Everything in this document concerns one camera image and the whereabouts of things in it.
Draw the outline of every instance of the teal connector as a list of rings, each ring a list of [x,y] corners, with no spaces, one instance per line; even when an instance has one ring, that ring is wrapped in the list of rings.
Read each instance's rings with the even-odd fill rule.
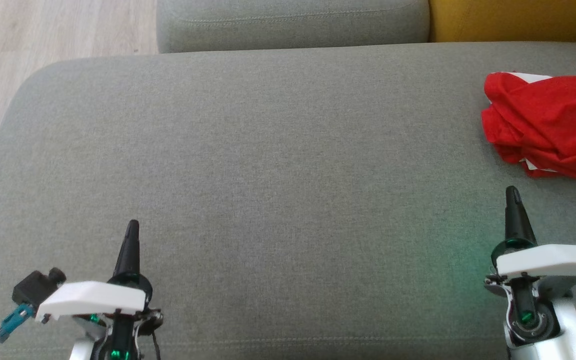
[[[10,312],[0,326],[0,343],[5,342],[12,332],[30,318],[35,317],[35,310],[27,303],[22,303]]]

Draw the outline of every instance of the crumpled red shirt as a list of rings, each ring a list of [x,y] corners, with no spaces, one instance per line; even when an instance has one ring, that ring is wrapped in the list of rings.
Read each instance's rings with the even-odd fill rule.
[[[527,159],[534,178],[576,178],[576,76],[528,83],[507,72],[491,73],[484,84],[492,102],[481,112],[484,133],[502,159]]]

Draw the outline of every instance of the seam stitching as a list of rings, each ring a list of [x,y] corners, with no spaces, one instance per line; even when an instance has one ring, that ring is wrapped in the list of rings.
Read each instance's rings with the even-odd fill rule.
[[[322,19],[322,18],[339,18],[341,16],[369,16],[379,15],[384,12],[393,12],[406,9],[414,5],[414,3],[407,4],[402,7],[393,9],[361,9],[361,10],[348,10],[348,11],[329,11],[321,13],[300,13],[289,16],[274,15],[274,16],[251,16],[251,17],[236,17],[236,18],[217,18],[211,20],[192,20],[189,18],[178,18],[178,21],[190,23],[197,27],[210,26],[210,25],[224,25],[224,24],[253,24],[253,23],[276,23],[279,21],[294,21],[300,19]]]

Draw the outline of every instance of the yellow cushion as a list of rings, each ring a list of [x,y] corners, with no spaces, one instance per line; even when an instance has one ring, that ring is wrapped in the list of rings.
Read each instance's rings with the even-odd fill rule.
[[[576,0],[429,0],[430,40],[576,42]]]

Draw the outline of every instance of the gray fabric upholstery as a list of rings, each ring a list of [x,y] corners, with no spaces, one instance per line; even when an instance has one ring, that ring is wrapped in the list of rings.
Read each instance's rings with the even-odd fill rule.
[[[160,53],[428,41],[427,0],[158,0]]]
[[[576,180],[527,178],[484,138],[484,79],[512,70],[576,75],[576,43],[48,66],[0,130],[0,320],[34,269],[107,280],[136,218],[165,359],[505,360],[482,287],[505,187],[542,243],[576,244]],[[80,333],[27,323],[0,358],[65,359]]]

